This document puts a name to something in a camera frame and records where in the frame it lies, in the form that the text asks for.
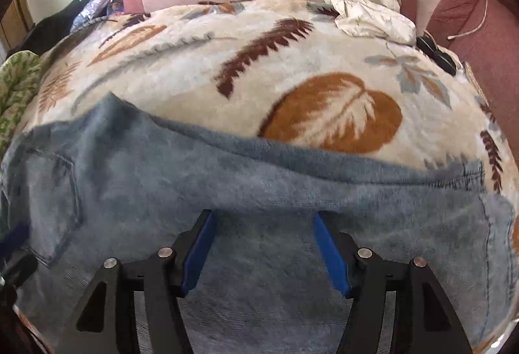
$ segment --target metal rivet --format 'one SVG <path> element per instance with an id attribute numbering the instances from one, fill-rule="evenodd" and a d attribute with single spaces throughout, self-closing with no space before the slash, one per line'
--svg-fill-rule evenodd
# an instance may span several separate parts
<path id="1" fill-rule="evenodd" d="M 173 254 L 173 249 L 171 247 L 163 247 L 159 250 L 159 257 L 169 257 Z"/>
<path id="2" fill-rule="evenodd" d="M 413 263 L 415 264 L 415 266 L 418 266 L 419 268 L 425 268 L 427 266 L 427 262 L 425 261 L 425 259 L 423 257 L 415 257 L 413 259 Z"/>
<path id="3" fill-rule="evenodd" d="M 115 265 L 117 265 L 117 259 L 115 257 L 110 257 L 104 261 L 106 269 L 112 269 Z"/>
<path id="4" fill-rule="evenodd" d="M 369 259 L 371 256 L 373 256 L 373 252 L 370 249 L 364 249 L 364 248 L 359 249 L 357 254 L 359 255 L 359 257 L 361 257 L 363 259 Z"/>

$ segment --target green patterned fabric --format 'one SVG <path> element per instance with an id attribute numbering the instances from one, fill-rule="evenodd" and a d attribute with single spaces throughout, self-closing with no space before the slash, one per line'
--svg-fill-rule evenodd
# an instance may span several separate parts
<path id="1" fill-rule="evenodd" d="M 0 159 L 16 126 L 40 87 L 40 57 L 30 51 L 13 54 L 0 67 Z"/>

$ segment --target black clamp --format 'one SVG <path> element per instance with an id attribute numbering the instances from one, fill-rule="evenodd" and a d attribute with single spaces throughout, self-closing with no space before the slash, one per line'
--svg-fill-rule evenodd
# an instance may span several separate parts
<path id="1" fill-rule="evenodd" d="M 8 292 L 16 293 L 16 289 L 21 287 L 38 268 L 38 260 L 32 254 L 24 255 L 14 265 L 7 267 L 13 254 L 28 238 L 29 227 L 27 224 L 19 224 L 0 240 L 0 302 L 5 301 Z"/>
<path id="2" fill-rule="evenodd" d="M 422 257 L 386 261 L 339 232 L 333 214 L 314 218 L 315 239 L 336 289 L 354 302 L 338 354 L 376 354 L 386 291 L 396 291 L 390 354 L 471 354 L 461 322 Z"/>
<path id="3" fill-rule="evenodd" d="M 191 230 L 147 260 L 107 259 L 74 309 L 55 354 L 139 354 L 134 291 L 144 291 L 154 353 L 192 354 L 176 298 L 196 286 L 215 229 L 215 214 L 204 210 Z"/>

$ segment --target white cable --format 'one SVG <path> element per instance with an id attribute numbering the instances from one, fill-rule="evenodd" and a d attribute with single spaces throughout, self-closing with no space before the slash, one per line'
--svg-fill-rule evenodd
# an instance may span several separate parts
<path id="1" fill-rule="evenodd" d="M 454 38 L 461 38 L 462 36 L 467 36 L 467 35 L 470 35 L 474 32 L 477 32 L 479 31 L 483 24 L 485 23 L 485 19 L 486 19 L 486 14 L 487 14 L 487 9 L 489 8 L 489 0 L 485 0 L 485 14 L 483 15 L 483 20 L 481 21 L 481 23 L 479 24 L 478 27 L 474 28 L 472 31 L 469 31 L 469 32 L 464 32 L 463 34 L 459 34 L 459 35 L 450 35 L 447 37 L 447 39 L 450 41 L 450 40 L 453 40 Z"/>

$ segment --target blue clamp pad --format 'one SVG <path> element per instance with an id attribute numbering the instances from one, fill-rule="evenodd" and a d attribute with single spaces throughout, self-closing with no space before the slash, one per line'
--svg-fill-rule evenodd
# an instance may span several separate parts
<path id="1" fill-rule="evenodd" d="M 213 244 L 216 234 L 216 215 L 212 211 L 204 211 L 193 227 L 198 235 L 185 258 L 184 274 L 182 276 L 181 291 L 186 296 L 198 283 L 198 278 L 206 262 L 207 254 Z"/>
<path id="2" fill-rule="evenodd" d="M 348 264 L 339 253 L 330 230 L 319 214 L 313 218 L 313 235 L 323 256 L 333 286 L 344 297 L 347 297 L 351 290 L 351 285 L 348 282 Z"/>

